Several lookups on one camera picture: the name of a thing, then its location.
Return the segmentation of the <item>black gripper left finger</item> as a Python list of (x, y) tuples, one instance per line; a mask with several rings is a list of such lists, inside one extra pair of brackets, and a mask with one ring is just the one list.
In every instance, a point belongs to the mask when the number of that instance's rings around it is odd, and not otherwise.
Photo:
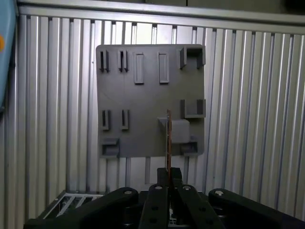
[(122, 187), (49, 219), (30, 219), (25, 229), (166, 229), (169, 177), (157, 169), (157, 183), (148, 191)]

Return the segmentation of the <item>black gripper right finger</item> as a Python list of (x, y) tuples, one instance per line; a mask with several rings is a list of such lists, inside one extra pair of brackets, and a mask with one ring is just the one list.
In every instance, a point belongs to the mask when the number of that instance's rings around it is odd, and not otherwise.
[(179, 168), (170, 169), (173, 210), (193, 229), (303, 229), (304, 221), (273, 208), (216, 188), (201, 196), (195, 187), (184, 184)]

